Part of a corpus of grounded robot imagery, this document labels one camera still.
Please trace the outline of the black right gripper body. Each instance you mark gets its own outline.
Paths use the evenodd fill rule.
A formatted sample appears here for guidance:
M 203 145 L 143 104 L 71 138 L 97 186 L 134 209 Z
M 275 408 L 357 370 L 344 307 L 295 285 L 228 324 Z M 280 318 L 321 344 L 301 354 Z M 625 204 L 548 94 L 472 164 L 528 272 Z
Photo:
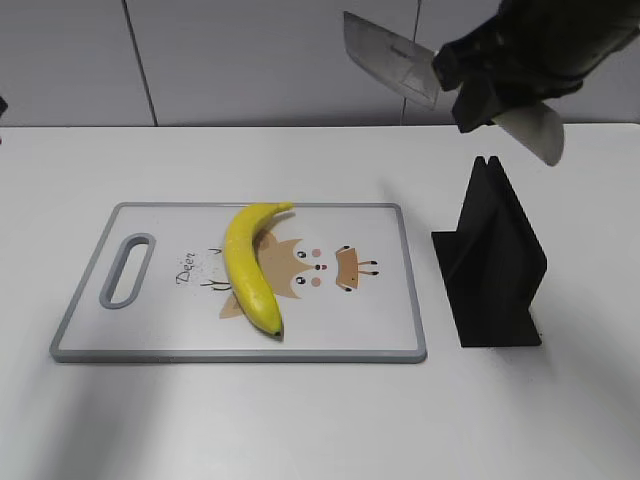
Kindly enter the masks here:
M 637 1 L 502 1 L 442 45 L 432 65 L 443 90 L 485 82 L 501 107 L 514 108 L 576 92 L 638 36 Z

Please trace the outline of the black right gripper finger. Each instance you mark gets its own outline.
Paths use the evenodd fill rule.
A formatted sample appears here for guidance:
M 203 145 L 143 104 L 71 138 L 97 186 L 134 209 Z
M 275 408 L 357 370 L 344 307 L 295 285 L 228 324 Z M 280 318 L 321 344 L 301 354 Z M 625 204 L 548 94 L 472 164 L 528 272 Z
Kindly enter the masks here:
M 452 107 L 452 115 L 461 133 L 470 133 L 508 110 L 515 90 L 485 75 L 466 78 Z

